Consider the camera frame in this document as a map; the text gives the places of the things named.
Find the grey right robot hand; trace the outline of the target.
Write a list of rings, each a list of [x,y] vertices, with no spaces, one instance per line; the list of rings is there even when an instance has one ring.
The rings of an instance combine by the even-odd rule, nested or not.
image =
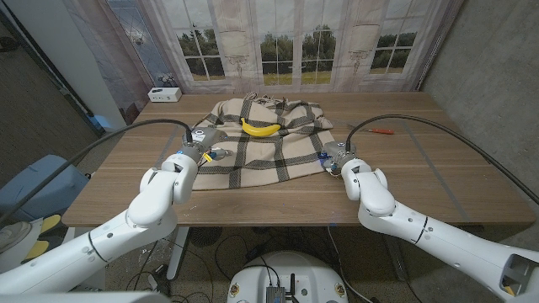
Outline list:
[[[356,148],[350,145],[350,150],[346,150],[346,143],[330,141],[323,145],[323,149],[318,154],[321,166],[329,173],[340,174],[340,171],[348,161],[356,158]]]

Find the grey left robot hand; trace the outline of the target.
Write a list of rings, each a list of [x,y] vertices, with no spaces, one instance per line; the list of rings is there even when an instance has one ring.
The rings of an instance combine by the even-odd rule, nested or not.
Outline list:
[[[179,153],[191,157],[196,162],[199,162],[205,156],[208,156],[208,162],[211,162],[213,160],[220,161],[234,154],[232,150],[214,147],[221,139],[227,138],[227,133],[223,130],[211,127],[195,127],[191,131],[191,137],[192,141],[187,141],[187,135],[183,136]]]

